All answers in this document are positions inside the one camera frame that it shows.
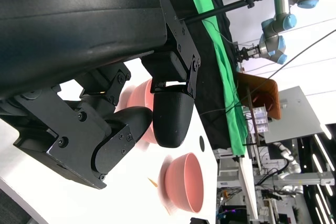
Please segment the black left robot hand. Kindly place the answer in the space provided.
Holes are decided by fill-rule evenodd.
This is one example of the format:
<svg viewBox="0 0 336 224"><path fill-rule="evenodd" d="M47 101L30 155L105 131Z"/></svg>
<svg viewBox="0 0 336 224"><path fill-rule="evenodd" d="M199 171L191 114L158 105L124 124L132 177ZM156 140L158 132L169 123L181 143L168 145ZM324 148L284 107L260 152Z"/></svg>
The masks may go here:
<svg viewBox="0 0 336 224"><path fill-rule="evenodd" d="M1 0L1 119L18 149L89 187L150 126L183 143L200 63L170 0Z"/></svg>

